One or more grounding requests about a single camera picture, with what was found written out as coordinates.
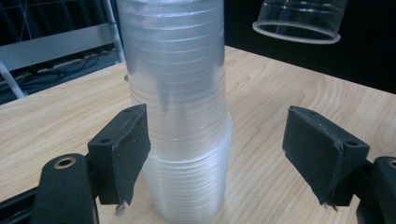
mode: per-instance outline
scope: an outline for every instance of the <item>screw hole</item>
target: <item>screw hole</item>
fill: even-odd
[[[350,145],[350,146],[353,146],[353,147],[356,147],[358,144],[356,143],[356,142],[354,142],[354,141],[346,141],[346,144],[347,145]]]
[[[74,163],[76,163],[76,158],[74,158],[74,157],[66,157],[66,158],[59,159],[57,162],[55,162],[53,167],[55,169],[60,170],[60,169],[64,169],[64,168],[70,167]]]
[[[393,167],[393,169],[396,169],[396,160],[394,159],[389,160],[389,165]]]
[[[100,140],[100,143],[105,144],[105,143],[108,143],[109,141],[110,141],[110,139],[105,138],[105,139]]]

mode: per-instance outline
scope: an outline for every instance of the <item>table surface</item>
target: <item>table surface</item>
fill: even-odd
[[[338,212],[319,205],[281,147],[290,105],[315,110],[372,149],[396,157],[396,95],[226,47],[233,140],[225,202],[212,223],[356,223],[354,198]],[[0,201],[37,186],[54,157],[87,143],[131,106],[120,63],[0,106]],[[143,175],[122,216],[98,206],[101,223],[166,223]]]

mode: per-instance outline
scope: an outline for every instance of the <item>black background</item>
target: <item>black background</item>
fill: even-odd
[[[260,35],[252,23],[262,0],[225,0],[225,43],[333,77],[396,93],[396,4],[349,0],[332,45],[309,45]]]

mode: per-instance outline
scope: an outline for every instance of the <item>clear plastic cup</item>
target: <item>clear plastic cup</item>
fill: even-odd
[[[155,62],[140,62],[141,66],[144,67],[145,72],[151,74],[165,73],[183,73],[198,70],[202,67],[206,67],[213,63],[213,57],[204,57],[195,59],[189,62],[182,63],[155,63]]]
[[[347,0],[264,0],[253,29],[263,35],[310,44],[332,44]]]
[[[136,62],[132,65],[132,74],[129,74],[128,80],[130,81],[131,88],[140,88],[146,92],[157,92],[159,91],[158,85],[163,84],[175,84],[183,87],[184,84],[195,82],[195,81],[213,81],[223,78],[225,74],[224,67],[222,67],[221,56],[218,55],[212,63],[207,64],[205,67],[191,70],[189,72],[175,72],[175,73],[164,73],[158,72],[155,74],[145,72],[146,68],[142,67],[141,64]]]
[[[177,119],[181,114],[188,112],[185,116],[192,115],[199,118],[200,113],[205,113],[205,111],[213,113],[218,108],[215,104],[223,102],[226,105],[225,83],[221,80],[217,86],[223,89],[216,90],[213,86],[211,89],[205,89],[207,92],[201,92],[199,89],[197,91],[175,91],[163,88],[157,94],[151,95],[148,95],[147,92],[133,90],[132,95],[135,103],[141,104],[146,101],[148,104],[152,104],[150,110],[153,111],[149,111],[150,115],[167,116],[169,119],[176,117]]]
[[[219,29],[219,21],[211,21],[205,23],[198,23],[181,28],[149,28],[129,26],[131,33],[130,37],[145,40],[179,40],[193,38],[200,35],[216,35]]]
[[[232,124],[217,146],[185,161],[148,155],[143,167],[157,210],[172,223],[200,223],[212,218],[224,201]]]
[[[134,48],[134,56],[137,58],[137,60],[146,62],[154,61],[162,63],[183,63],[207,57],[212,53],[212,49],[216,47],[216,43],[209,43],[208,45],[205,45],[201,48],[173,52],[163,52],[157,50],[147,51],[145,49]]]
[[[152,123],[149,121],[148,126],[152,124],[150,128],[150,139],[152,145],[152,153],[168,160],[185,160],[195,156],[206,153],[210,148],[214,147],[222,134],[226,129],[227,119],[223,116],[218,117],[211,123],[206,124],[207,126],[201,126],[200,122],[206,123],[211,121],[210,114],[207,114],[206,118],[190,121],[188,119],[179,120],[178,123],[183,123],[184,127],[201,127],[201,129],[193,130],[190,129],[189,133],[183,133],[186,128],[176,129],[170,128],[168,133],[165,133],[163,125],[168,124],[165,122],[163,125],[160,122],[154,120]]]
[[[183,104],[195,104],[196,102],[186,102],[189,99],[201,99],[203,97],[217,97],[212,93],[222,94],[225,92],[225,76],[223,69],[212,68],[198,70],[197,72],[185,74],[151,74],[144,76],[137,72],[128,76],[132,94],[136,97],[159,103],[161,100],[166,102],[182,102]]]
[[[206,46],[209,43],[224,43],[223,37],[224,32],[222,28],[218,28],[217,32],[208,35],[198,35],[192,38],[179,39],[179,40],[147,40],[147,39],[136,39],[129,34],[122,33],[125,36],[124,39],[129,39],[130,42],[126,42],[125,51],[128,48],[132,49],[144,49],[147,51],[162,51],[162,52],[177,52],[189,49],[198,49]]]
[[[174,15],[186,11],[206,11],[213,7],[222,7],[219,1],[180,0],[180,1],[152,1],[130,0],[120,1],[119,7],[128,14],[139,13],[142,15]]]
[[[223,13],[218,7],[206,11],[185,11],[174,15],[142,15],[132,14],[128,17],[127,25],[145,29],[183,29],[206,23],[221,22]]]

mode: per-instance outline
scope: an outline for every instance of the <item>stack of plastic cups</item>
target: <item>stack of plastic cups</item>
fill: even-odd
[[[148,106],[154,204],[173,223],[208,221],[224,200],[232,132],[223,0],[117,4],[133,103]]]

